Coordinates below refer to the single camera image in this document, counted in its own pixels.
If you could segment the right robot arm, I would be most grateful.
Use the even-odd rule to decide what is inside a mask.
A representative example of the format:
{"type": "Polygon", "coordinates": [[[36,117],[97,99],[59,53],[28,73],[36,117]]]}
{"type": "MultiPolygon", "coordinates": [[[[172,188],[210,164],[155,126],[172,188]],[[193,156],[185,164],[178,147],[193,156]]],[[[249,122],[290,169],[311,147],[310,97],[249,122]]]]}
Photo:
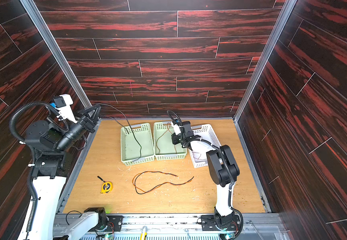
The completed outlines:
{"type": "Polygon", "coordinates": [[[242,214],[232,206],[232,198],[240,171],[231,148],[220,144],[209,124],[192,127],[189,121],[173,120],[171,126],[174,131],[173,144],[180,144],[184,149],[190,150],[191,154],[199,154],[216,184],[217,197],[213,215],[215,227],[224,231],[235,226],[239,234],[243,219],[242,214]]]}

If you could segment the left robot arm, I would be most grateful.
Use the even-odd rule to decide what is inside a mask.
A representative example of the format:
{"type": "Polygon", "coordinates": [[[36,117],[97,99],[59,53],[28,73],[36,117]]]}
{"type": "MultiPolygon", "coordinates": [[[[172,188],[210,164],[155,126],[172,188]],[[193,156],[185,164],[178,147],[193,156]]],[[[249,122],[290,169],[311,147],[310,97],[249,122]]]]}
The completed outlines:
{"type": "Polygon", "coordinates": [[[16,129],[19,117],[27,110],[45,107],[49,114],[60,117],[56,106],[46,102],[31,102],[19,107],[9,121],[11,134],[28,146],[32,154],[27,187],[31,201],[25,222],[19,235],[20,240],[79,240],[87,232],[104,231],[108,228],[108,218],[103,207],[89,208],[67,227],[54,232],[54,220],[58,202],[67,181],[63,172],[72,159],[69,148],[86,132],[94,133],[99,120],[100,105],[85,108],[78,112],[76,123],[60,127],[51,116],[46,120],[32,123],[21,136],[16,129]]]}

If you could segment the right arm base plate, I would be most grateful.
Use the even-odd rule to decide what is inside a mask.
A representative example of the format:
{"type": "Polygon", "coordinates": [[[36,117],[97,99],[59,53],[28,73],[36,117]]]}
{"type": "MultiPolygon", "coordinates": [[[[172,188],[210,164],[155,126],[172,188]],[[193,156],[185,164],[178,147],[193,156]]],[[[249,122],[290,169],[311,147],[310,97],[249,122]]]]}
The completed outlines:
{"type": "Polygon", "coordinates": [[[197,222],[201,224],[203,231],[234,231],[237,232],[240,227],[240,217],[237,215],[227,217],[216,217],[215,215],[201,215],[197,222]]]}

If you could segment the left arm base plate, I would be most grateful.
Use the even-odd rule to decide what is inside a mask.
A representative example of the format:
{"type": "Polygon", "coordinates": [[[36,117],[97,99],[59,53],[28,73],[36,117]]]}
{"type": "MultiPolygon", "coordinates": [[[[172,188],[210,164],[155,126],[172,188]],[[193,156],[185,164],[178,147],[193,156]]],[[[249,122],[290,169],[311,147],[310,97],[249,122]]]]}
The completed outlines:
{"type": "Polygon", "coordinates": [[[121,215],[107,215],[106,220],[100,217],[99,223],[95,227],[88,230],[88,232],[120,232],[123,226],[123,219],[124,216],[121,215]]]}

